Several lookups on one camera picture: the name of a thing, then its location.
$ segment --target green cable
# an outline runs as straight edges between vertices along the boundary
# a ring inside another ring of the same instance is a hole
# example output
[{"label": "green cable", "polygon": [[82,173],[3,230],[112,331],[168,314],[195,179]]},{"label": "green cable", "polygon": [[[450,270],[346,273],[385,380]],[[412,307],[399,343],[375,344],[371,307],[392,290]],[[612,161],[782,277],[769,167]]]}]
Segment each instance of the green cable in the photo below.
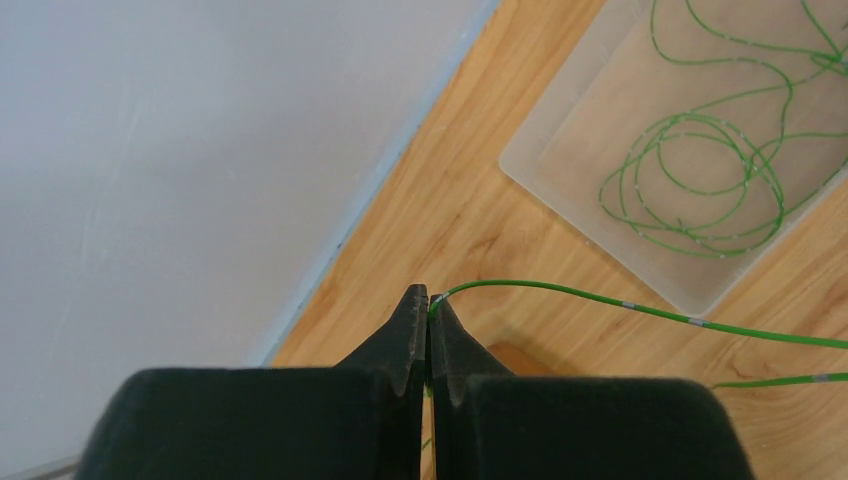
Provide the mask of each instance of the green cable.
[{"label": "green cable", "polygon": [[[655,317],[666,318],[669,320],[674,320],[675,322],[685,323],[687,325],[694,325],[697,327],[706,328],[708,330],[715,330],[718,332],[732,333],[734,335],[742,335],[746,337],[760,338],[763,340],[773,340],[776,342],[784,342],[784,343],[795,343],[800,345],[814,345],[819,347],[829,347],[829,348],[838,348],[841,350],[848,350],[848,341],[845,340],[836,340],[831,338],[821,338],[821,337],[805,337],[801,335],[789,335],[785,333],[774,333],[774,332],[765,332],[762,330],[753,330],[750,328],[742,328],[742,327],[734,327],[732,325],[724,325],[721,323],[708,322],[706,320],[702,320],[699,318],[687,317],[685,315],[681,315],[678,313],[666,312],[664,310],[659,310],[657,308],[646,307],[643,305],[638,305],[632,302],[625,302],[623,300],[618,300],[616,298],[605,297],[603,295],[597,295],[594,293],[585,292],[583,290],[578,290],[576,288],[566,287],[564,285],[558,285],[555,283],[546,283],[546,282],[537,282],[533,280],[508,280],[508,279],[492,279],[492,280],[478,280],[475,282],[463,283],[461,285],[457,285],[445,293],[437,296],[433,299],[433,303],[430,304],[430,309],[427,312],[427,318],[433,319],[436,315],[436,311],[438,309],[439,303],[442,300],[450,297],[451,295],[461,292],[463,290],[468,290],[469,288],[476,287],[486,287],[486,286],[511,286],[511,287],[530,287],[530,288],[541,288],[544,290],[553,290],[556,292],[567,293],[569,295],[574,295],[581,298],[586,298],[588,300],[592,300],[599,303],[605,303],[607,305],[613,305],[615,307],[626,308],[628,310],[635,310],[637,312],[647,313],[649,315],[653,315]],[[754,387],[767,387],[773,385],[794,385],[794,384],[802,384],[802,383],[825,383],[825,382],[843,382],[848,380],[848,373],[831,373],[831,374],[821,374],[821,375],[806,375],[800,377],[785,377],[785,378],[775,378],[771,380],[761,380],[754,382],[724,382],[714,385],[714,388],[754,388]]]},{"label": "green cable", "polygon": [[[848,156],[824,181],[815,187],[811,192],[803,198],[796,201],[793,205],[787,205],[783,192],[783,187],[780,179],[772,167],[772,162],[780,153],[783,146],[793,140],[803,138],[848,138],[848,132],[797,132],[787,133],[786,122],[789,107],[795,98],[795,89],[801,85],[809,83],[825,73],[835,73],[843,77],[848,77],[848,62],[846,62],[846,52],[848,45],[840,49],[833,38],[821,26],[818,18],[812,13],[807,5],[806,0],[801,1],[801,6],[807,16],[807,19],[819,32],[822,38],[830,47],[830,51],[818,51],[804,48],[795,48],[780,45],[771,45],[760,43],[753,40],[735,37],[722,32],[715,27],[707,24],[698,12],[692,7],[691,0],[686,0],[686,7],[695,22],[709,34],[723,38],[726,41],[747,45],[749,47],[783,52],[794,55],[804,55],[808,57],[810,62],[818,66],[813,74],[798,80],[790,79],[784,71],[777,66],[761,61],[756,58],[737,56],[726,58],[707,58],[687,60],[672,57],[666,53],[660,46],[656,36],[656,15],[657,15],[658,0],[654,0],[651,7],[650,16],[650,34],[651,42],[654,50],[660,57],[669,63],[676,65],[702,67],[707,65],[719,65],[729,63],[748,63],[774,73],[779,79],[779,83],[770,87],[757,88],[747,90],[733,95],[729,95],[717,100],[713,100],[706,104],[691,108],[683,113],[670,115],[665,117],[645,130],[642,135],[631,144],[630,149],[624,159],[624,163],[613,171],[606,179],[604,179],[601,189],[598,193],[598,200],[601,208],[612,218],[623,222],[630,226],[634,232],[641,237],[656,243],[664,248],[673,250],[678,253],[693,255],[706,258],[726,258],[735,255],[743,255],[751,250],[767,243],[775,235],[777,235],[780,227],[786,220],[786,217],[804,205],[810,198],[815,196],[822,188],[828,185],[839,172],[848,166]],[[751,97],[763,93],[784,91],[786,98],[780,113],[780,125],[778,136],[757,145],[736,125],[722,118],[709,115],[705,110],[719,104],[724,104],[744,97]],[[686,127],[698,126],[704,131],[692,131]],[[730,186],[715,190],[701,190],[685,184],[677,176],[675,176],[667,166],[667,158],[664,155],[663,145],[670,141],[681,141],[681,139],[701,139],[716,142],[729,148],[734,157],[740,163],[740,180]],[[701,197],[720,197],[728,196],[733,198],[732,205],[724,212],[717,215],[717,218],[706,221],[701,224],[686,225],[683,220],[676,218],[674,220],[662,218],[646,201],[640,185],[640,172],[642,171],[643,162],[650,156],[656,159],[663,174],[681,190]],[[625,177],[632,181],[632,188],[638,199],[639,206],[647,214],[649,221],[637,221],[631,213],[632,207],[628,207],[625,203]],[[754,182],[762,182],[771,192],[774,198],[776,213],[773,218],[766,220],[758,225],[747,228],[744,231],[734,233],[710,234],[708,230],[716,229],[720,226],[726,226],[731,218],[739,213],[742,205],[748,197],[749,188]],[[613,189],[613,195],[617,195],[617,210],[613,209],[605,201],[605,194],[608,189]],[[678,244],[669,243],[667,239],[656,236],[656,233],[663,232],[682,236],[684,244],[690,245],[681,247]],[[728,246],[728,242],[732,242],[733,246]]]},{"label": "green cable", "polygon": [[713,385],[713,388],[762,388],[780,387],[784,385],[802,385],[805,383],[829,383],[847,382],[848,372],[823,373],[821,375],[799,375],[797,377],[770,378],[768,380],[754,380],[751,382],[722,382]]}]

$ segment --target black robotic claw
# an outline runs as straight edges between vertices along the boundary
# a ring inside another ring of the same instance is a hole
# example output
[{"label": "black robotic claw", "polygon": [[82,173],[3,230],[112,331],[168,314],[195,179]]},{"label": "black robotic claw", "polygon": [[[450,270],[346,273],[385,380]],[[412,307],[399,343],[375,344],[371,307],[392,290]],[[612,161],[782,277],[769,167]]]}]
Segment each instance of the black robotic claw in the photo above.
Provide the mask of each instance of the black robotic claw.
[{"label": "black robotic claw", "polygon": [[140,372],[77,478],[417,479],[425,383],[438,478],[753,478],[702,386],[514,376],[446,300],[427,310],[426,288],[410,286],[333,368]]}]

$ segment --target translucent plastic bin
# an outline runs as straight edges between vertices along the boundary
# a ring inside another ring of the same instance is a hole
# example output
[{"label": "translucent plastic bin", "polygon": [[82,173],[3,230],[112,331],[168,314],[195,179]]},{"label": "translucent plastic bin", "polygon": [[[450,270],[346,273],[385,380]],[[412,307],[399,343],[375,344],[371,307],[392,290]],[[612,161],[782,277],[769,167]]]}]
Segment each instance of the translucent plastic bin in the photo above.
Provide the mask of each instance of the translucent plastic bin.
[{"label": "translucent plastic bin", "polygon": [[501,167],[704,316],[846,177],[842,1],[610,1]]}]

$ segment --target white wall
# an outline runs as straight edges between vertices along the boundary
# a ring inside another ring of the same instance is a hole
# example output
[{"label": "white wall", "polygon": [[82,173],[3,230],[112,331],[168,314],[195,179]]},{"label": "white wall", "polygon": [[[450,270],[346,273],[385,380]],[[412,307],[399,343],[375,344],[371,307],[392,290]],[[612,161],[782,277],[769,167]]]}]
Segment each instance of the white wall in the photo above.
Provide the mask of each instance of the white wall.
[{"label": "white wall", "polygon": [[0,2],[0,477],[261,363],[495,3]]}]

